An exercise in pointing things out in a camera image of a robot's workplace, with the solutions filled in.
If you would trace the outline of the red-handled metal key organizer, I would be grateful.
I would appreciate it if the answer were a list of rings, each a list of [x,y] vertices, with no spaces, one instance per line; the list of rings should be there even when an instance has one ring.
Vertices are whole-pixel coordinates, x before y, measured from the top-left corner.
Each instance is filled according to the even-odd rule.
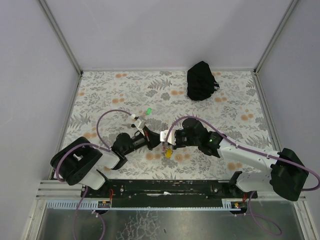
[[[165,154],[167,149],[172,149],[173,150],[173,145],[170,144],[169,142],[162,142],[162,151]]]

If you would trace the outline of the green key tag with key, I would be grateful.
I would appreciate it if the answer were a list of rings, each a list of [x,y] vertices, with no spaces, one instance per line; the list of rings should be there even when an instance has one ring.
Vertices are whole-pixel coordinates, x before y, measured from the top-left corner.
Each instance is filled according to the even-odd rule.
[[[151,113],[152,113],[152,109],[151,109],[151,108],[148,108],[148,109],[146,110],[146,112],[145,112],[145,114],[146,114],[147,116],[149,116]]]

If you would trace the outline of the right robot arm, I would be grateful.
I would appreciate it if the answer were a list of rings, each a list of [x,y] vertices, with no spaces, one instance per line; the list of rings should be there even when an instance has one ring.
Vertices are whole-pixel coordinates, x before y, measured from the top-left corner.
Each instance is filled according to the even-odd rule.
[[[234,185],[243,192],[274,191],[280,197],[295,202],[309,175],[293,150],[266,151],[240,145],[222,133],[207,130],[195,118],[185,119],[174,137],[175,148],[197,147],[207,156],[238,161],[259,170],[258,173],[240,171],[234,174]]]

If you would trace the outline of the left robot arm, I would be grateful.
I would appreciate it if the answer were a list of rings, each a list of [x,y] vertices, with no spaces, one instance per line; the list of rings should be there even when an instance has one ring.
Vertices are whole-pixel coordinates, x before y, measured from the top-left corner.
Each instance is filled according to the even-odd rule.
[[[119,170],[128,161],[126,155],[144,146],[152,150],[161,143],[160,136],[146,126],[132,137],[120,133],[110,151],[99,148],[82,136],[58,152],[51,159],[50,165],[58,180],[70,186],[82,184],[98,190],[107,180],[100,168]]]

